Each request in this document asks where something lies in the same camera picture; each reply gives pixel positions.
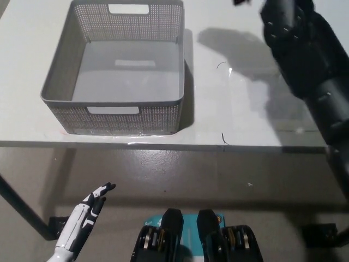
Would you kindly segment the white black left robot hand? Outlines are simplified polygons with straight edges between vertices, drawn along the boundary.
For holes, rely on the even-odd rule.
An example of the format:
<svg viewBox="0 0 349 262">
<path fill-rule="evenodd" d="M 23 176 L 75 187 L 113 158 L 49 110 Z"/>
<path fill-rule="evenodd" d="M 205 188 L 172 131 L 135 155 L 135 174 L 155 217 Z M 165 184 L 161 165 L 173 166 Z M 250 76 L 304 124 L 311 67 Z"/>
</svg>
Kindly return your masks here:
<svg viewBox="0 0 349 262">
<path fill-rule="evenodd" d="M 108 182 L 75 206 L 58 238 L 57 247 L 69 251 L 74 258 L 78 256 L 103 208 L 106 200 L 104 195 L 115 187 L 115 184 Z"/>
</svg>

